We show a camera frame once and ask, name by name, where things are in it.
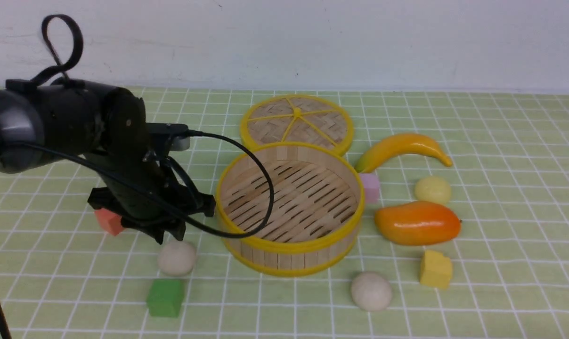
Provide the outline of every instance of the bamboo steamer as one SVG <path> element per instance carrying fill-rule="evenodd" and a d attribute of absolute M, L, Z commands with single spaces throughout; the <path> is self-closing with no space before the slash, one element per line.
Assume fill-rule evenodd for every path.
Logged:
<path fill-rule="evenodd" d="M 268 226 L 255 236 L 224 239 L 246 266 L 278 276 L 320 272 L 354 246 L 364 188 L 353 167 L 337 154 L 301 142 L 280 142 L 253 152 L 274 184 Z M 216 208 L 222 229 L 242 233 L 264 219 L 269 190 L 256 163 L 246 154 L 222 174 Z"/>
<path fill-rule="evenodd" d="M 243 116 L 246 148 L 278 142 L 304 142 L 343 156 L 353 141 L 353 124 L 343 108 L 319 97 L 291 94 L 253 105 Z"/>

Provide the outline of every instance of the beige ball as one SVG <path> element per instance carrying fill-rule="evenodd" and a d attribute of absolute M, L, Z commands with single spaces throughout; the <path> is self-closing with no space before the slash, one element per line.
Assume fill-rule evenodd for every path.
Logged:
<path fill-rule="evenodd" d="M 161 249 L 157 264 L 159 270 L 170 276 L 186 275 L 196 262 L 196 249 L 186 241 L 171 240 Z"/>
<path fill-rule="evenodd" d="M 390 282 L 376 272 L 362 272 L 351 282 L 351 299 L 368 312 L 386 309 L 392 298 Z"/>
<path fill-rule="evenodd" d="M 417 200 L 422 200 L 423 202 L 445 205 L 452 198 L 452 187 L 443 178 L 430 176 L 422 178 L 416 183 L 414 196 Z"/>

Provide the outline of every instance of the toy food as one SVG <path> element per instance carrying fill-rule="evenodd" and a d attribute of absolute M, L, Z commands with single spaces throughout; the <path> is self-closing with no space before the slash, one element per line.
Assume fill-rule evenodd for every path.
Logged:
<path fill-rule="evenodd" d="M 121 226 L 121 216 L 117 215 L 110 210 L 101 208 L 99 210 L 94 210 L 94 214 L 97 217 L 98 225 L 106 231 L 106 233 L 117 236 L 125 229 Z"/>
<path fill-rule="evenodd" d="M 409 202 L 374 213 L 381 234 L 399 245 L 433 245 L 450 241 L 461 231 L 456 214 L 434 202 Z"/>
<path fill-rule="evenodd" d="M 430 176 L 422 178 L 416 183 L 414 196 L 417 200 L 445 205 L 452 197 L 452 187 L 443 178 Z"/>
<path fill-rule="evenodd" d="M 452 261 L 437 251 L 426 250 L 421 260 L 420 283 L 446 289 L 452 279 Z"/>
<path fill-rule="evenodd" d="M 196 249 L 186 241 L 171 240 L 159 253 L 159 270 L 170 276 L 186 275 L 195 266 Z"/>
<path fill-rule="evenodd" d="M 351 282 L 351 299 L 364 311 L 382 311 L 391 298 L 390 282 L 376 272 L 362 272 Z"/>
<path fill-rule="evenodd" d="M 400 133 L 387 137 L 369 148 L 360 157 L 355 168 L 358 173 L 370 173 L 387 160 L 402 154 L 434 157 L 447 167 L 452 166 L 452 159 L 431 137 L 417 133 Z"/>
<path fill-rule="evenodd" d="M 364 185 L 364 198 L 366 204 L 374 204 L 379 202 L 381 197 L 381 182 L 379 177 L 374 173 L 361 173 L 360 180 Z"/>
<path fill-rule="evenodd" d="M 155 279 L 146 297 L 148 315 L 177 318 L 184 301 L 184 284 L 180 279 Z"/>

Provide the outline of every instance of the yellow ball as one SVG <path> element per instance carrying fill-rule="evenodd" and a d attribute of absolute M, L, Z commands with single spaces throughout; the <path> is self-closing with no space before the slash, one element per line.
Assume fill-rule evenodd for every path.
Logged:
<path fill-rule="evenodd" d="M 452 198 L 452 187 L 443 178 L 426 177 L 419 180 L 414 186 L 414 196 L 417 200 L 445 205 Z"/>

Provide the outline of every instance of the black strap loop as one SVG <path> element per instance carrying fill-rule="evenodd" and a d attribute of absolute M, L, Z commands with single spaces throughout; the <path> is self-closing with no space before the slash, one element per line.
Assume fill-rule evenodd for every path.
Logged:
<path fill-rule="evenodd" d="M 58 17 L 63 22 L 65 22 L 65 24 L 67 24 L 69 30 L 71 30 L 71 35 L 73 36 L 73 51 L 71 52 L 71 57 L 69 58 L 69 60 L 67 60 L 65 64 L 61 63 L 56 50 L 54 50 L 54 47 L 52 46 L 52 43 L 48 38 L 48 24 L 55 17 Z M 69 77 L 67 76 L 67 71 L 75 67 L 78 64 L 78 62 L 80 62 L 81 56 L 84 51 L 84 37 L 81 33 L 80 27 L 77 25 L 75 20 L 73 20 L 68 15 L 63 15 L 63 14 L 49 15 L 45 17 L 44 20 L 41 22 L 41 34 L 44 38 L 44 42 L 46 43 L 46 47 L 50 49 L 52 58 L 54 58 L 54 61 L 57 63 L 57 65 L 50 66 L 44 69 L 33 79 L 31 79 L 31 82 L 34 83 L 36 86 L 40 86 L 46 83 L 48 80 L 50 80 L 50 78 L 54 77 L 58 73 L 62 73 L 63 77 L 65 77 L 65 80 L 68 80 Z"/>

